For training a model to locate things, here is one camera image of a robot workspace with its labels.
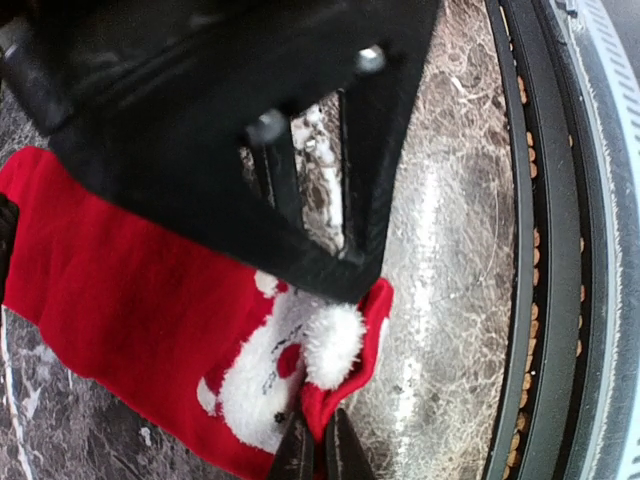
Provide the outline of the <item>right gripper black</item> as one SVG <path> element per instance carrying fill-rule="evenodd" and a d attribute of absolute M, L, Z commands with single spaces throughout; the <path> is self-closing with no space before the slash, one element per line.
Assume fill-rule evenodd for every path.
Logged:
<path fill-rule="evenodd" d="M 321 297 L 356 303 L 370 263 L 303 224 L 291 128 L 239 143 L 269 110 L 296 116 L 385 71 L 422 64 L 435 1 L 5 1 L 1 74 L 71 164 L 96 161 L 105 199 Z"/>

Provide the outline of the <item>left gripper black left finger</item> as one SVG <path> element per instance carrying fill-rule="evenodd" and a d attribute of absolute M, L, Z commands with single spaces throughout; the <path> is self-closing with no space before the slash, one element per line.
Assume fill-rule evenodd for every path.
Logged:
<path fill-rule="evenodd" d="M 294 412 L 274 456 L 268 480 L 312 480 L 315 441 L 302 412 Z"/>

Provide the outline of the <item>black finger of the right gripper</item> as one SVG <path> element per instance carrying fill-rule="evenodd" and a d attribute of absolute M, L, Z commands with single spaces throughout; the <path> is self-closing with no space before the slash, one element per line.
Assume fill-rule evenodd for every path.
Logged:
<path fill-rule="evenodd" d="M 381 71 L 360 77 L 339 94 L 344 261 L 357 280 L 380 275 L 396 170 L 424 62 L 424 50 L 388 56 Z"/>

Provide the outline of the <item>red santa sock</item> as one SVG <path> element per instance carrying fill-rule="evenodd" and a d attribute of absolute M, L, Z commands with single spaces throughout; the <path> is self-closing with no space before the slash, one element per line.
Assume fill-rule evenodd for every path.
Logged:
<path fill-rule="evenodd" d="M 244 479 L 267 477 L 301 412 L 327 477 L 331 418 L 376 369 L 387 280 L 326 302 L 90 194 L 37 147 L 2 168 L 1 208 L 17 221 L 2 303 L 68 368 Z"/>

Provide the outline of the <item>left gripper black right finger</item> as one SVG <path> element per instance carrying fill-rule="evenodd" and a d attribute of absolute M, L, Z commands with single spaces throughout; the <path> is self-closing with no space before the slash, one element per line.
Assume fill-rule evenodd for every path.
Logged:
<path fill-rule="evenodd" d="M 343 408 L 332 415 L 325 430 L 328 480 L 374 480 L 375 476 L 354 426 Z"/>

